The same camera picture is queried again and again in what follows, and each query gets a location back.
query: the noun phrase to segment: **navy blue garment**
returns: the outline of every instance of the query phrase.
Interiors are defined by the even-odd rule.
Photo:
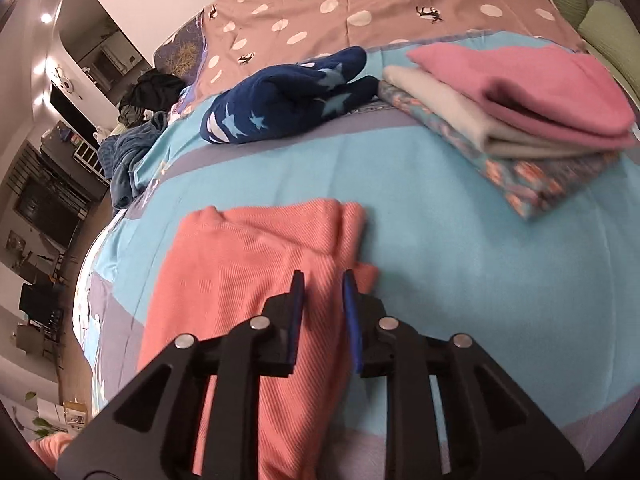
[[[308,132],[376,95],[373,76],[348,83],[366,62],[366,52],[350,46],[304,66],[263,68],[213,101],[200,135],[213,144],[244,144]]]
[[[111,179],[109,190],[114,209],[126,209],[143,192],[134,184],[133,171],[166,130],[166,123],[166,113],[157,112],[146,123],[119,136],[107,137],[100,144],[98,158],[105,176]]]

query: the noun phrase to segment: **bed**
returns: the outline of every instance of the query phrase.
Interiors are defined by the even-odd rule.
[[[331,197],[367,209],[360,259],[380,269],[375,293],[387,311],[429,336],[473,335],[593,465],[640,397],[640,362],[629,358],[640,352],[640,167],[631,158],[526,222],[452,147],[382,102],[289,139],[212,146],[198,133],[229,85],[347,44],[365,47],[364,73],[380,77],[436,40],[483,50],[575,48],[580,38],[549,0],[333,0],[317,13],[335,5],[327,1],[217,0],[159,49],[160,64],[191,56],[181,65],[190,91],[136,169],[146,191],[94,242],[76,290],[74,333],[94,371],[94,412],[136,373],[155,278],[185,215]],[[287,20],[295,3],[306,10]],[[422,7],[442,21],[423,19]],[[299,30],[310,9],[342,14],[313,38]],[[253,44],[266,44],[264,30],[274,43],[260,51]],[[283,53],[277,38],[296,48]],[[385,399],[383,383],[352,381],[322,478],[383,477]]]

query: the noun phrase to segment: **ceiling light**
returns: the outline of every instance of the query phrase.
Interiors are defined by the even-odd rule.
[[[36,65],[33,68],[33,73],[35,75],[42,75],[42,74],[44,74],[44,71],[45,71],[46,68],[47,68],[47,61],[44,60],[42,63]]]

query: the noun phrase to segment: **metal rivet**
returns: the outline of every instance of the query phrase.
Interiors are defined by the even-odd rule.
[[[249,321],[249,326],[254,330],[264,330],[271,324],[269,318],[266,316],[256,316],[252,317]]]
[[[474,340],[467,334],[456,334],[453,336],[453,344],[458,348],[469,348],[473,343]]]
[[[398,325],[400,325],[400,322],[395,317],[391,316],[383,317],[378,322],[378,326],[382,330],[395,330],[398,328]]]
[[[176,348],[184,350],[185,348],[191,348],[193,344],[196,342],[196,338],[191,334],[180,334],[174,340],[174,344]]]

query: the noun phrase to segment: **orange fabric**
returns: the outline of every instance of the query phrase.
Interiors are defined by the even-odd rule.
[[[59,431],[41,439],[31,441],[29,446],[31,446],[31,449],[34,450],[36,455],[45,463],[45,465],[54,471],[58,464],[60,455],[62,455],[66,446],[71,444],[73,439],[74,438],[68,433]]]
[[[144,367],[180,333],[228,333],[260,313],[270,296],[305,274],[298,363],[287,379],[260,383],[258,468],[262,480],[313,479],[322,439],[350,368],[340,282],[354,268],[371,290],[373,266],[356,263],[364,209],[335,200],[275,208],[213,207],[182,220],[162,264],[140,351]],[[214,389],[207,392],[195,472],[200,472]]]

